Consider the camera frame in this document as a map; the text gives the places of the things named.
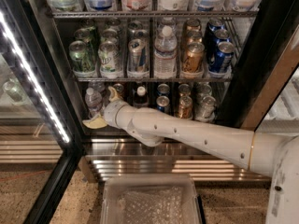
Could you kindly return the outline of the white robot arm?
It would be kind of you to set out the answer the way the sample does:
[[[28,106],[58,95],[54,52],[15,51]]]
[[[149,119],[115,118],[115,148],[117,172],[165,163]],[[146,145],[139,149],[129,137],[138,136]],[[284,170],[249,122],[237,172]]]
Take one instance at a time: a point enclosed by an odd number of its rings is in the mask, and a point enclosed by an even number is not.
[[[265,224],[299,223],[299,137],[225,127],[180,119],[149,107],[124,102],[113,87],[103,113],[83,124],[126,131],[148,147],[170,138],[240,168],[272,178]]]

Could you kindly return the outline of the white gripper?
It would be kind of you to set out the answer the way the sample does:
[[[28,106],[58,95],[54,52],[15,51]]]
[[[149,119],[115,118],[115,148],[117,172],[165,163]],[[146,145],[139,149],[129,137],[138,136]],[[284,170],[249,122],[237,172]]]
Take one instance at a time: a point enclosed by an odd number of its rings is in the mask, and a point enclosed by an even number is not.
[[[89,129],[102,129],[105,128],[107,125],[111,127],[118,128],[117,125],[117,114],[118,112],[127,105],[126,102],[121,100],[121,96],[116,91],[116,89],[112,86],[108,87],[109,90],[109,101],[110,103],[107,105],[106,109],[104,110],[104,118],[97,114],[91,119],[85,119],[82,123]]]

